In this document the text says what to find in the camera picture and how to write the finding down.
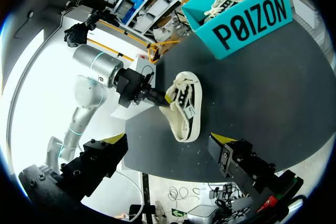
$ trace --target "shoe sole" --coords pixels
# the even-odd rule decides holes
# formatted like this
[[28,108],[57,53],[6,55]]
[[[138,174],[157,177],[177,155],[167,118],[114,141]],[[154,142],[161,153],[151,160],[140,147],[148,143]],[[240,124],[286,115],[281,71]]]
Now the shoe sole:
[[202,86],[201,86],[201,83],[200,83],[198,77],[194,73],[191,73],[191,72],[188,72],[188,71],[179,73],[176,76],[176,78],[182,73],[184,75],[186,75],[186,77],[188,79],[192,79],[194,81],[197,81],[194,84],[195,116],[194,116],[194,120],[193,120],[193,126],[192,126],[192,129],[191,129],[191,133],[190,133],[189,138],[185,141],[181,141],[181,143],[190,143],[190,142],[193,142],[193,141],[197,140],[198,136],[200,135],[200,131],[201,131]]

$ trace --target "white wall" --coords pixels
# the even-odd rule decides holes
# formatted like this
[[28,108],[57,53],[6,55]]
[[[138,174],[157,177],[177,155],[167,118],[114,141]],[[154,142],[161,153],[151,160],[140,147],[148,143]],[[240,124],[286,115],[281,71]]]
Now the white wall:
[[[12,128],[12,156],[17,175],[29,165],[40,165],[45,161],[50,137],[64,139],[75,111],[74,82],[76,75],[84,71],[72,60],[76,49],[69,48],[64,42],[64,29],[67,28],[60,29],[42,50],[18,97]],[[124,132],[125,121],[110,117],[113,107],[118,106],[112,102],[115,89],[109,89],[108,93],[107,101],[93,116],[80,144],[91,138],[99,140]],[[139,172],[128,170],[123,173],[141,185]],[[112,216],[128,212],[130,204],[139,204],[140,195],[130,182],[114,174],[111,179],[105,178],[92,197],[83,202]]]

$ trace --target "robot end effector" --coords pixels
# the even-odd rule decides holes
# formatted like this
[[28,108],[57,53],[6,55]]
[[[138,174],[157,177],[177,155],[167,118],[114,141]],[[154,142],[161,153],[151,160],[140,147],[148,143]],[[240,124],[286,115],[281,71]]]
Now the robot end effector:
[[149,84],[154,73],[143,76],[132,69],[124,69],[121,60],[85,44],[78,47],[73,56],[90,69],[90,79],[106,88],[116,88],[120,105],[128,108],[131,102],[139,104],[147,98],[157,106],[169,106],[165,94]]

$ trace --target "black glove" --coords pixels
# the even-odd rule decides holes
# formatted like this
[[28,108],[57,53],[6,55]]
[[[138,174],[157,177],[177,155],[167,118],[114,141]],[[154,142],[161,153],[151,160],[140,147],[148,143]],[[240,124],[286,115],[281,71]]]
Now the black glove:
[[82,24],[75,24],[71,28],[64,31],[64,41],[68,43],[69,47],[78,47],[79,45],[87,43],[89,27]]

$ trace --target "screw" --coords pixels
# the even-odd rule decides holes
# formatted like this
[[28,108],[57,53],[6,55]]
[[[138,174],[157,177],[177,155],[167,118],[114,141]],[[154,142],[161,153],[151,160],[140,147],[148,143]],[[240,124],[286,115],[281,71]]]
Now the screw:
[[40,174],[38,179],[39,180],[45,180],[45,178],[46,178],[46,176],[44,176],[44,174]]
[[75,171],[74,171],[74,175],[75,175],[75,176],[77,176],[77,175],[79,175],[79,174],[80,174],[80,170],[75,170]]
[[36,181],[32,179],[32,180],[29,182],[29,185],[30,185],[31,187],[35,187],[35,186],[36,186]]

